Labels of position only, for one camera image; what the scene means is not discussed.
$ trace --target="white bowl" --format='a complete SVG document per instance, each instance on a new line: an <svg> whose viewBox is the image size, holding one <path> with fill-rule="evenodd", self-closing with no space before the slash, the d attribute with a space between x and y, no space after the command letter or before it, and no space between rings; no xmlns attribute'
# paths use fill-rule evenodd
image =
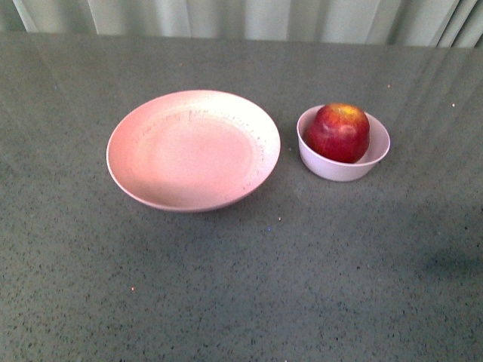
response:
<svg viewBox="0 0 483 362"><path fill-rule="evenodd" d="M297 122L300 157L303 163L316 175L332 181L353 181L363 177L389 151L391 140L386 128L375 117L365 113L370 125L370 139L369 148L364 156L354 164L332 161L313 151L303 139L306 130L315 119L315 115L321 107L323 105L307 109Z"/></svg>

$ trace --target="curtain fold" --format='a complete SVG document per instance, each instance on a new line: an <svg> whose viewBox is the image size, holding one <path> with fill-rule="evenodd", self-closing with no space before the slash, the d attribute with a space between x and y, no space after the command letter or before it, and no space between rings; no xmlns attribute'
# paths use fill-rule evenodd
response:
<svg viewBox="0 0 483 362"><path fill-rule="evenodd" d="M19 30L471 48L483 0L3 0Z"/></svg>

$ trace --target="bowl rim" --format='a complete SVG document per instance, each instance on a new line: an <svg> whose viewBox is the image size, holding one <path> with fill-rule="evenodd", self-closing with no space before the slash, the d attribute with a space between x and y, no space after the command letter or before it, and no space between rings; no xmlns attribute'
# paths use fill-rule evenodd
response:
<svg viewBox="0 0 483 362"><path fill-rule="evenodd" d="M379 162L380 160L382 160L384 157L386 157L387 153L389 152L389 149L391 148L391 137L389 136L389 132L387 131L387 129L384 127L384 125L377 119L375 118L373 115L371 115L370 113L367 113L366 111L364 111L364 113L366 114L366 116L369 118L369 122L373 121L373 122L376 122L377 124L380 125L382 131L383 131L383 134L385 136L385 138L387 138L387 147L386 149L384 150L383 154L381 156L379 156L378 158L375 158L374 160L371 160L371 161L367 161L367 162L355 162L354 164L349 164L349 163L346 163L346 162L340 162L340 161L334 161L334 160L331 160L329 158L326 158L322 155L320 155L319 153L315 152L313 149L311 149L309 147L309 145L307 145L307 143L305 142L305 140L303 139L302 135L300 134L300 121L302 120L302 117L308 113L308 112L311 112L315 109L319 110L320 108L322 108L323 106L325 106L325 104L322 104L320 106L313 106L309 109L307 109L304 113L302 113L302 115L300 115L298 121L297 121L297 135L298 135L298 138L299 138L299 141L302 142L302 144L305 146L306 149L309 150L309 152L311 152L312 155L314 155L315 157L319 158L321 161L326 161L330 164L335 164L335 165L340 165L340 166L345 166L345 167L351 167L351 168L360 168L360 167L364 167L364 166L370 166L372 164L376 164L377 162Z"/></svg>

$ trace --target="pink plate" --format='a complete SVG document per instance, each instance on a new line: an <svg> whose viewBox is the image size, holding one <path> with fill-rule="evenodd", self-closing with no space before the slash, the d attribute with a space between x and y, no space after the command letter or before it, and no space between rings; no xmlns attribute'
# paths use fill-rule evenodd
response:
<svg viewBox="0 0 483 362"><path fill-rule="evenodd" d="M107 145L107 167L132 198L162 210L232 204L260 186L280 154L273 120L259 106L215 90L156 98L129 113Z"/></svg>

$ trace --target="apple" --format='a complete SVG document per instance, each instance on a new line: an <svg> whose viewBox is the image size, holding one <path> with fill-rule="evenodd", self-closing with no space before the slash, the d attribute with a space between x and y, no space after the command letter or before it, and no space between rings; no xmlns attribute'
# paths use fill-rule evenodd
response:
<svg viewBox="0 0 483 362"><path fill-rule="evenodd" d="M368 150L369 120L352 104L329 103L317 111L305 138L319 155L353 164Z"/></svg>

